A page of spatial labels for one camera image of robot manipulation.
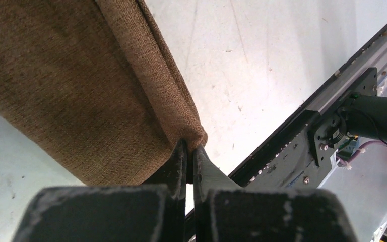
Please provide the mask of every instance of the black cylinder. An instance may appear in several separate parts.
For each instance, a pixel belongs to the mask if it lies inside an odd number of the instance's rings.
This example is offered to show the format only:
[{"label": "black cylinder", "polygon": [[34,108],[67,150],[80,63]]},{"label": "black cylinder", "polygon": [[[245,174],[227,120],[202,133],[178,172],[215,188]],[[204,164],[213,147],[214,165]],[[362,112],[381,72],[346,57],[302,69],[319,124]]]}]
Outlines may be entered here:
[{"label": "black cylinder", "polygon": [[345,110],[351,135],[387,142],[387,97],[358,96]]}]

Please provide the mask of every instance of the folded cloth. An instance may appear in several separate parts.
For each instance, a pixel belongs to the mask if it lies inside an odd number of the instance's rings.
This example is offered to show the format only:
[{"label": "folded cloth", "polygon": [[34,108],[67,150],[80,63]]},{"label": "folded cloth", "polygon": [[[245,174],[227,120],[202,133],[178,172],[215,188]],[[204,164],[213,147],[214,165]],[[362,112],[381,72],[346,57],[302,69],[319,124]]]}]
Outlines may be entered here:
[{"label": "folded cloth", "polygon": [[0,1],[0,115],[88,185],[140,184],[207,141],[136,0]]}]

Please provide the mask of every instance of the cloth fold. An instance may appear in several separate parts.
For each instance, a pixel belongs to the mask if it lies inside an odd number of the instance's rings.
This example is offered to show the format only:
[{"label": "cloth fold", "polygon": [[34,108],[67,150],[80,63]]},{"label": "cloth fold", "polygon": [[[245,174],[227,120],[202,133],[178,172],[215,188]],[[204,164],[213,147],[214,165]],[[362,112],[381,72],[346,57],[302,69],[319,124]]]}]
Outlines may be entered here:
[{"label": "cloth fold", "polygon": [[88,185],[135,185],[205,144],[143,1],[0,1],[0,115]]}]

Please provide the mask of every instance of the screw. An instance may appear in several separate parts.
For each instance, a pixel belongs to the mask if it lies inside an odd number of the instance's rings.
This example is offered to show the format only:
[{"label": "screw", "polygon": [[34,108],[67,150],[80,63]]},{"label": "screw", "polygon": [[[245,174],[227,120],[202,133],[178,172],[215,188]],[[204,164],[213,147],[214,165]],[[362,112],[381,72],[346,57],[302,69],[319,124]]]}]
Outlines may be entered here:
[{"label": "screw", "polygon": [[326,150],[328,150],[328,149],[329,149],[329,146],[328,146],[328,145],[326,145],[326,144],[320,144],[320,145],[319,145],[319,148],[320,148],[321,150],[324,150],[324,151],[326,151]]}]

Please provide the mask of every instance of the white table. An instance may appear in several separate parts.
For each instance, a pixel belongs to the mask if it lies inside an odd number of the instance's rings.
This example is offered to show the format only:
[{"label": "white table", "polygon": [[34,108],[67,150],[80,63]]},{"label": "white table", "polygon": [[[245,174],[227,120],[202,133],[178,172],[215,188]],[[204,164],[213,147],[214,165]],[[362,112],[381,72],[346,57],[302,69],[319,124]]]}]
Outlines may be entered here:
[{"label": "white table", "polygon": [[[226,174],[387,23],[386,0],[146,2]],[[79,184],[0,117],[0,241],[41,187]]]}]

